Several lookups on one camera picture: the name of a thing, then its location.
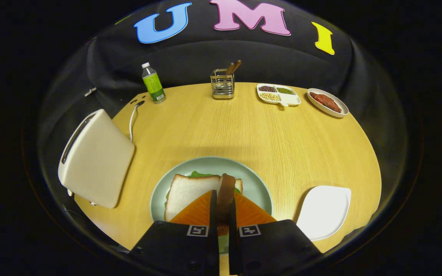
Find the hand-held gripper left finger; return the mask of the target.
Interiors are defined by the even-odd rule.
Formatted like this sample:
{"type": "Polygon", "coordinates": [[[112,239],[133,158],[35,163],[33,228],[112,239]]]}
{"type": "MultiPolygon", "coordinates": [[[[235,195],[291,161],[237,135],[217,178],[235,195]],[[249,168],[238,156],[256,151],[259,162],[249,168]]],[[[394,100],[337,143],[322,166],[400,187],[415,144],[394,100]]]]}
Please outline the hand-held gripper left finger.
{"type": "Polygon", "coordinates": [[[195,199],[170,222],[153,222],[129,257],[149,275],[218,276],[216,191],[195,199]]]}

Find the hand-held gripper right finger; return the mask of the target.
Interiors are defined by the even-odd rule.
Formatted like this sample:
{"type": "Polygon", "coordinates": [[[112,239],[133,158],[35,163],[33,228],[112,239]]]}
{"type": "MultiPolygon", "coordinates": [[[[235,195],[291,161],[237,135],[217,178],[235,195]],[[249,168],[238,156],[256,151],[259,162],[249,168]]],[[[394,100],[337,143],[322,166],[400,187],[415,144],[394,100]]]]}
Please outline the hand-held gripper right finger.
{"type": "Polygon", "coordinates": [[[229,215],[229,273],[237,276],[305,276],[322,258],[290,219],[277,221],[234,193],[229,215]]]}

